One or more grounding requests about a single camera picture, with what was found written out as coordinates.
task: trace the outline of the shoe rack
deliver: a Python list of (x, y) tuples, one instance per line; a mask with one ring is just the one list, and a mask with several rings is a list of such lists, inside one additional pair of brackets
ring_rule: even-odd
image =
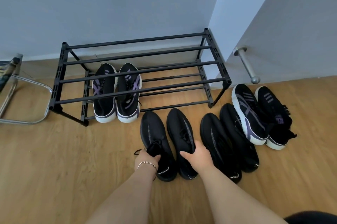
[[(74, 52), (74, 49), (80, 49), (80, 48), (103, 47), (103, 46), (113, 46), (117, 44), (130, 44), (130, 43), (149, 42), (149, 41), (186, 38), (186, 37), (200, 37), (200, 36), (202, 36), (202, 39), (201, 39), (201, 43), (199, 47), (180, 48), (180, 49), (174, 49), (174, 50), (156, 51), (156, 52), (141, 53), (141, 54), (130, 54), (130, 55), (123, 55), (123, 56), (113, 56), (113, 57), (97, 58), (97, 59), (91, 59), (91, 60), (80, 60), (80, 58), (78, 58), (78, 56)], [(201, 61), (200, 58), (201, 58), (201, 52), (203, 49), (210, 49), (214, 57), (214, 61), (207, 61), (207, 62)], [(114, 73), (114, 74), (101, 75), (101, 76), (95, 76), (95, 72), (92, 70), (89, 70), (85, 65), (87, 63), (93, 63), (93, 62), (103, 62), (103, 61), (121, 60), (121, 59), (137, 58), (137, 57), (144, 57), (144, 56), (179, 53), (179, 52), (184, 52), (184, 51), (198, 51), (196, 60), (191, 61), (191, 62), (183, 62), (183, 63), (137, 67), (138, 71)], [(69, 53), (75, 58), (76, 61), (68, 61)], [(217, 65), (219, 72), (221, 74), (221, 77), (215, 78), (215, 79), (206, 78), (206, 74), (204, 72), (203, 66), (211, 65), (211, 64)], [(69, 65), (81, 65), (85, 71), (84, 77), (74, 78), (74, 79), (64, 79), (66, 68)], [(170, 105), (170, 106), (161, 106), (161, 107), (156, 107), (156, 108), (141, 109), (140, 112), (145, 112), (149, 110), (154, 111), (154, 110), (161, 110), (161, 109), (169, 109), (169, 108), (183, 107), (183, 106), (203, 104), (203, 103), (207, 103), (208, 107), (212, 108), (217, 103), (217, 101), (223, 95), (225, 90), (229, 88), (232, 81), (230, 80), (230, 77), (228, 75), (228, 72), (224, 64), (224, 60), (222, 59), (221, 53), (218, 50), (215, 39), (213, 38), (213, 35), (208, 28), (205, 28), (204, 31), (201, 33), (143, 38), (143, 39), (135, 39), (135, 40), (97, 43), (97, 44), (83, 44), (83, 45), (78, 45), (78, 46), (69, 46), (66, 42), (63, 42), (62, 47), (61, 47), (60, 59), (59, 59), (59, 63), (58, 63), (58, 67), (57, 67), (57, 71), (55, 75), (53, 92), (52, 92), (51, 100), (49, 103), (49, 110), (55, 112), (56, 114), (63, 115), (64, 117), (67, 117), (75, 122), (78, 122), (81, 125), (88, 126), (89, 120), (95, 119), (94, 116), (89, 116), (89, 117), (87, 116), (88, 104), (92, 103), (94, 99), (119, 96), (119, 95), (130, 93), (129, 91), (124, 91), (124, 92), (115, 92), (115, 93), (109, 93), (109, 94), (89, 96), (89, 90), (91, 89), (91, 86), (90, 86), (91, 80), (105, 78), (105, 77), (119, 77), (119, 76), (126, 76), (129, 74), (142, 74), (142, 73), (150, 73), (150, 72), (179, 69), (179, 68), (188, 68), (188, 67), (198, 67), (199, 73), (186, 74), (186, 75), (180, 75), (180, 76), (171, 76), (171, 77), (157, 77), (157, 78), (145, 79), (143, 80), (143, 82), (175, 79), (175, 78), (181, 78), (181, 77), (194, 77), (194, 76), (195, 77), (200, 76), (201, 77), (200, 81), (186, 82), (186, 83), (180, 83), (180, 84), (174, 84), (174, 85), (157, 86), (157, 87), (152, 87), (152, 88), (144, 88), (144, 89), (139, 89), (139, 90), (133, 90), (133, 93), (140, 93), (140, 97), (145, 97), (145, 96), (158, 95), (158, 94), (163, 94), (163, 93), (175, 93), (175, 92), (182, 92), (182, 91), (189, 91), (189, 90), (204, 89), (206, 96), (207, 96), (207, 100), (200, 101), (200, 102), (190, 102), (190, 103), (176, 104), (176, 105)], [(209, 83), (220, 82), (220, 81), (222, 81), (222, 90), (220, 91), (216, 99), (213, 100), (211, 92), (210, 92)], [(61, 100), (60, 98), (61, 98), (63, 84), (75, 83), (75, 82), (84, 82), (83, 97)], [(195, 86), (195, 85), (200, 85), (200, 86), (180, 88), (180, 87)], [(62, 108), (63, 104), (74, 103), (74, 102), (82, 102), (80, 119), (68, 113), (65, 113), (63, 111), (63, 108)]]

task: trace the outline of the shoe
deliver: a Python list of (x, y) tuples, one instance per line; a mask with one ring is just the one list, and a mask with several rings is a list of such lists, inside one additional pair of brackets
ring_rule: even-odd
[(246, 138), (255, 145), (265, 144), (273, 124), (268, 123), (269, 117), (262, 111), (248, 86), (236, 85), (232, 91), (232, 102)]
[(220, 120), (213, 113), (207, 113), (200, 123), (200, 136), (211, 153), (213, 164), (234, 183), (242, 178), (242, 172)]
[[(126, 63), (121, 67), (119, 72), (122, 73), (136, 70), (138, 69), (134, 65)], [(141, 85), (140, 74), (119, 77), (117, 85), (118, 91), (130, 91), (130, 94), (117, 97), (117, 116), (121, 122), (131, 123), (139, 117), (139, 93), (132, 93), (132, 91), (141, 89)]]
[(240, 118), (234, 107), (226, 103), (220, 110), (220, 121), (232, 142), (240, 168), (244, 172), (255, 171), (260, 163), (254, 144), (247, 140), (241, 126)]
[(177, 164), (168, 144), (164, 124), (152, 111), (146, 111), (141, 118), (141, 140), (150, 156), (161, 155), (158, 163), (158, 179), (162, 181), (174, 180), (178, 173)]
[[(95, 76), (117, 73), (116, 69), (107, 63), (102, 64)], [(114, 93), (117, 86), (118, 77), (106, 77), (92, 81), (92, 90), (95, 95)], [(100, 123), (107, 123), (116, 118), (115, 97), (101, 98), (93, 100), (95, 118)]]
[(274, 150), (285, 148), (290, 139), (297, 137), (290, 131), (293, 120), (289, 116), (288, 108), (282, 105), (267, 86), (259, 87), (255, 91), (255, 97), (261, 109), (269, 116), (270, 122), (275, 123), (269, 132), (267, 146)]
[(184, 179), (194, 179), (198, 173), (191, 164), (181, 156), (180, 151), (194, 153), (193, 131), (186, 116), (178, 109), (171, 109), (166, 119), (167, 132), (176, 148), (178, 172)]

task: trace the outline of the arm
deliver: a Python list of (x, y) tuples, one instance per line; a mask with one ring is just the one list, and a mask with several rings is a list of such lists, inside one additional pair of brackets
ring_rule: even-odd
[(160, 155), (153, 158), (142, 150), (135, 160), (133, 175), (99, 206), (86, 224), (147, 223), (156, 169), (146, 163), (136, 169), (143, 161), (151, 162), (158, 168), (159, 159)]
[(214, 165), (211, 154), (195, 141), (193, 154), (180, 152), (199, 173), (204, 182), (216, 224), (286, 224), (274, 212), (248, 195)]

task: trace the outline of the bracelet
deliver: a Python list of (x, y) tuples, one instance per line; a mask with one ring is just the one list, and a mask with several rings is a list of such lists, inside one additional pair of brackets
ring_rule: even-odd
[(157, 167), (156, 167), (156, 165), (154, 165), (153, 163), (148, 162), (148, 161), (143, 161), (143, 162), (141, 162), (141, 163), (138, 165), (136, 171), (138, 170), (138, 168), (140, 167), (141, 164), (150, 164), (150, 165), (153, 165), (153, 167), (156, 169), (156, 177), (154, 177), (154, 179), (153, 179), (153, 181), (154, 181), (154, 180), (157, 178)]

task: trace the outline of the person's right arm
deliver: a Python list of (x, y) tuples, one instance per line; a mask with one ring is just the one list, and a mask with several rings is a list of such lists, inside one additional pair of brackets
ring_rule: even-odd
[(195, 141), (193, 154), (180, 152), (204, 182), (216, 224), (286, 224), (284, 219), (248, 195), (214, 165), (211, 154)]

